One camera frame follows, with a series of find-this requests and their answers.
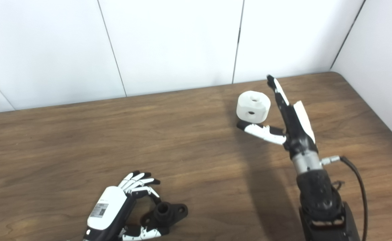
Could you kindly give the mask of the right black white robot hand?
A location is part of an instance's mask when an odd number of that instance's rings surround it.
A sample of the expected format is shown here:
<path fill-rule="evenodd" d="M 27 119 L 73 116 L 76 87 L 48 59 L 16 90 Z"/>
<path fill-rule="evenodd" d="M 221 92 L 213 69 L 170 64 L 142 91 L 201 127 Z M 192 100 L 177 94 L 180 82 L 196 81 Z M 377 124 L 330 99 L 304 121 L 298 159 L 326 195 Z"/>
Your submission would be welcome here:
<path fill-rule="evenodd" d="M 308 151 L 318 153 L 315 134 L 301 101 L 291 105 L 279 81 L 267 76 L 267 85 L 274 91 L 275 101 L 283 118 L 285 129 L 263 126 L 239 120 L 237 128 L 264 141 L 281 145 L 289 152 L 290 158 Z"/>

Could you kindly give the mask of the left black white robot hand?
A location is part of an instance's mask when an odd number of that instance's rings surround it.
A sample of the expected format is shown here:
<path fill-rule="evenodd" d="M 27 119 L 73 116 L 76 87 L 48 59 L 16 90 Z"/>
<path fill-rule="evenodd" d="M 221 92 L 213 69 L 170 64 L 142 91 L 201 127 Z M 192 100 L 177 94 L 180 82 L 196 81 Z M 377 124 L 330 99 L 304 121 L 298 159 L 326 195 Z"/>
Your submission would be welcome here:
<path fill-rule="evenodd" d="M 149 196 L 155 204 L 161 202 L 159 194 L 150 186 L 160 181 L 151 173 L 133 171 L 116 186 L 107 187 L 95 204 L 83 236 L 84 241 L 139 241 L 165 236 L 168 230 L 147 225 L 127 225 L 137 199 Z"/>

